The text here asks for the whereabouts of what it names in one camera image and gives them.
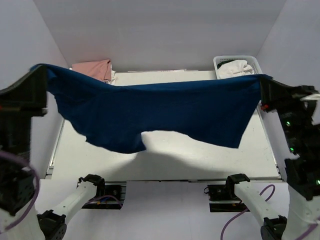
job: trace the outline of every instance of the blue cloth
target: blue cloth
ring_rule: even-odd
[[[145,150],[141,133],[176,131],[229,148],[241,137],[261,98],[260,77],[113,86],[54,65],[47,90],[59,113],[87,142],[131,154]]]

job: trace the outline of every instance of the wall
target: wall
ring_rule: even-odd
[[[285,0],[34,0],[68,64],[111,58],[117,71],[211,70],[256,56]]]
[[[277,81],[320,90],[320,1],[287,0],[257,59],[262,71]],[[264,123],[281,171],[289,153],[279,118],[266,114]],[[319,107],[314,121],[320,121]]]
[[[38,63],[67,63],[32,0],[0,1],[0,89],[6,88]],[[33,118],[31,163],[44,177],[62,118],[48,95],[48,114]]]

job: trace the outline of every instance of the white laundry basket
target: white laundry basket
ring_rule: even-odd
[[[213,59],[216,79],[220,79],[220,76],[218,74],[218,64],[223,61],[229,61],[229,60],[246,60],[248,64],[253,68],[254,74],[262,74],[261,68],[259,66],[259,63],[257,59],[254,56],[246,56],[246,55],[231,55],[231,56],[216,56]]]

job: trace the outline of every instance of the pink cloth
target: pink cloth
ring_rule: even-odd
[[[109,83],[112,80],[110,59],[72,64],[72,70],[104,83]]]

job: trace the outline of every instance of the white cloth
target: white cloth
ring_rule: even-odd
[[[234,60],[223,64],[218,69],[218,75],[220,79],[227,79],[245,75],[255,74],[253,68],[248,65],[246,60]]]

